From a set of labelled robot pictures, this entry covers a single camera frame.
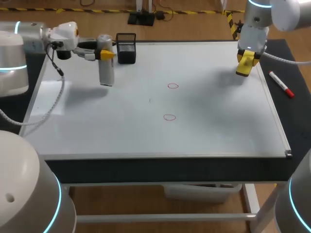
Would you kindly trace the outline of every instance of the cable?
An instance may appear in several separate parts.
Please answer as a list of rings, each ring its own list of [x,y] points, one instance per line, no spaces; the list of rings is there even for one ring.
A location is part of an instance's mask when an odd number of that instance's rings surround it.
[[[172,11],[172,17],[171,17],[169,20],[163,20],[163,21],[165,21],[165,22],[171,21],[171,20],[173,19],[173,17],[174,17],[174,11],[173,11],[173,9],[172,9],[171,7],[169,7],[169,6],[162,6],[161,3],[159,2],[159,0],[156,0],[156,1],[157,1],[158,5],[159,5],[160,7],[166,8],[166,9],[170,9],[170,10]]]
[[[82,4],[82,0],[80,0],[80,6],[91,6],[95,4],[95,0],[93,0],[90,4]]]
[[[270,57],[272,59],[275,59],[277,61],[285,62],[285,63],[292,64],[292,65],[311,65],[311,61],[308,61],[308,62],[294,62],[294,61],[290,61],[290,60],[286,60],[286,59],[283,59],[283,58],[280,58],[280,57],[273,56],[273,55],[268,54],[266,52],[264,52],[263,55],[265,55],[267,57]]]
[[[2,111],[0,109],[0,115],[5,119],[7,120],[8,122],[14,124],[14,125],[19,125],[19,126],[28,126],[28,125],[36,125],[36,124],[40,124],[41,122],[43,122],[48,116],[50,116],[51,112],[53,111],[53,109],[56,107],[56,105],[58,104],[63,92],[64,92],[64,88],[65,88],[65,75],[63,73],[63,71],[54,63],[54,61],[51,59],[51,57],[49,56],[49,53],[47,52],[48,50],[48,47],[49,45],[52,45],[51,43],[48,43],[46,48],[45,48],[45,51],[46,51],[46,54],[48,56],[48,58],[51,60],[52,62],[52,65],[53,67],[57,70],[57,72],[59,73],[59,75],[61,76],[61,81],[62,81],[62,86],[60,88],[60,91],[56,97],[56,100],[54,102],[54,104],[52,105],[52,107],[49,109],[49,111],[43,115],[43,117],[39,120],[39,121],[36,121],[36,122],[29,122],[29,123],[21,123],[21,122],[18,122],[18,121],[14,121],[12,119],[10,119],[10,117],[7,116],[7,114],[4,113],[4,111]]]
[[[155,3],[154,3],[154,0],[152,0],[152,6],[155,7],[155,10],[154,10],[152,13],[155,13],[155,12],[156,12],[156,5],[155,5]]]

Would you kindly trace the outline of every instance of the yellow black tape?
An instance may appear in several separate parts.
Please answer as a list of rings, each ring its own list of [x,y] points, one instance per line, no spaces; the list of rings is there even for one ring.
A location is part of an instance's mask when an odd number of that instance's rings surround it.
[[[91,10],[91,9],[77,9],[77,8],[15,8],[7,7],[0,8],[0,11],[55,11],[57,13],[71,11],[71,12],[88,12],[88,13],[131,13],[134,10]],[[197,15],[197,14],[223,14],[222,11],[163,11],[165,14],[178,15]],[[231,13],[244,13],[245,11],[226,11]]]
[[[229,27],[231,30],[231,34],[234,40],[238,39],[238,34],[237,31],[235,29],[234,23],[233,23],[233,19],[232,19],[232,12],[231,11],[226,11],[225,12],[226,16],[227,16],[227,20],[229,23]]]

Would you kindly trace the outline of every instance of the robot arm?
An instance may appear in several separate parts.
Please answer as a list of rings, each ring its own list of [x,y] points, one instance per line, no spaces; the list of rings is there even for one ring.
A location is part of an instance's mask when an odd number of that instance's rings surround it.
[[[266,50],[269,26],[280,31],[311,26],[311,0],[248,0],[244,19],[237,74],[248,76]]]

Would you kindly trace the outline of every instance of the table leg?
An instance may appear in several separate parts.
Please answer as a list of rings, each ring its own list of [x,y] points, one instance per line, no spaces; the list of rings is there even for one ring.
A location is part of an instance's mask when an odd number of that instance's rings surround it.
[[[136,0],[136,11],[137,12],[142,11],[142,0]]]
[[[64,190],[69,194],[70,185],[68,185],[68,184],[62,184],[62,187],[63,187]]]
[[[221,4],[222,4],[222,11],[225,11],[226,7],[227,7],[227,0],[220,0]]]
[[[283,189],[283,185],[277,185],[273,192],[270,194],[266,202],[259,209],[256,220],[250,222],[251,233],[262,233],[267,225],[272,221],[274,217],[274,206],[278,193]]]
[[[149,0],[148,7],[149,7],[149,13],[152,13],[152,0]]]

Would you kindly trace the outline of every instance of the black mesh cup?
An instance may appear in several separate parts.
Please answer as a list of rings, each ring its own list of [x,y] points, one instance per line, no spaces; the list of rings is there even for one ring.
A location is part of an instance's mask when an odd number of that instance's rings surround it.
[[[136,61],[136,34],[117,33],[116,42],[118,62],[120,64],[134,64]]]

